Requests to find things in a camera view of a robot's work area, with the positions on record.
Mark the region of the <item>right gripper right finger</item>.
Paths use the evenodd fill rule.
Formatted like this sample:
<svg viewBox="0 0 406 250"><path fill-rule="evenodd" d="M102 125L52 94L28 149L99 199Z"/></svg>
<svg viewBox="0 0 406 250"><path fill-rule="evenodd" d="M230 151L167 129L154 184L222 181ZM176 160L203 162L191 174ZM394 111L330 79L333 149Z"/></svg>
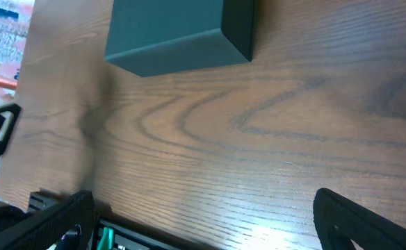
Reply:
<svg viewBox="0 0 406 250"><path fill-rule="evenodd" d="M313 214L323 249L406 249L406 228L327 188L316 192Z"/></svg>

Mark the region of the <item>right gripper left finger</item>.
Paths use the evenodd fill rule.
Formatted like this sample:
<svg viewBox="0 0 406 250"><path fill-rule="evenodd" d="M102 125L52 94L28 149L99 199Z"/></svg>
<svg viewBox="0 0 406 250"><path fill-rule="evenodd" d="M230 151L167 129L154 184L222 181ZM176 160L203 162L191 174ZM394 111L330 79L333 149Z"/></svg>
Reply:
<svg viewBox="0 0 406 250"><path fill-rule="evenodd" d="M87 249L96 224L92 192L79 191L45 210L23 212L0 201L0 249Z"/></svg>

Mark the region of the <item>dark green cardboard box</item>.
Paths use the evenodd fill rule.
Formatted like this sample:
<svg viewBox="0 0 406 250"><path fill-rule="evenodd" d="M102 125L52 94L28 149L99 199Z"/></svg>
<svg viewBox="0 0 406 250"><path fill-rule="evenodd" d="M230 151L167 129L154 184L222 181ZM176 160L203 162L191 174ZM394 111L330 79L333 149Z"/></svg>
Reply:
<svg viewBox="0 0 406 250"><path fill-rule="evenodd" d="M254 0L114 0L104 58L142 77L248 63Z"/></svg>

